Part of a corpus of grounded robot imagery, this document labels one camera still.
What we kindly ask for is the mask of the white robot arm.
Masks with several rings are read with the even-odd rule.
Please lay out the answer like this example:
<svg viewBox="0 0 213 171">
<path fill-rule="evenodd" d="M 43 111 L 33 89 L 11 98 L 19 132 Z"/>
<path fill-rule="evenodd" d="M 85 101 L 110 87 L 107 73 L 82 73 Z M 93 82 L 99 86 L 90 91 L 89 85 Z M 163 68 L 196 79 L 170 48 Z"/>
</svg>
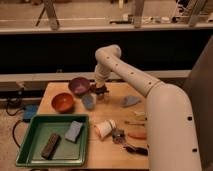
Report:
<svg viewBox="0 0 213 171">
<path fill-rule="evenodd" d="M 95 58 L 98 85 L 103 86 L 113 71 L 146 98 L 150 171 L 202 171 L 192 105 L 185 91 L 123 62 L 118 45 L 97 49 Z"/>
</svg>

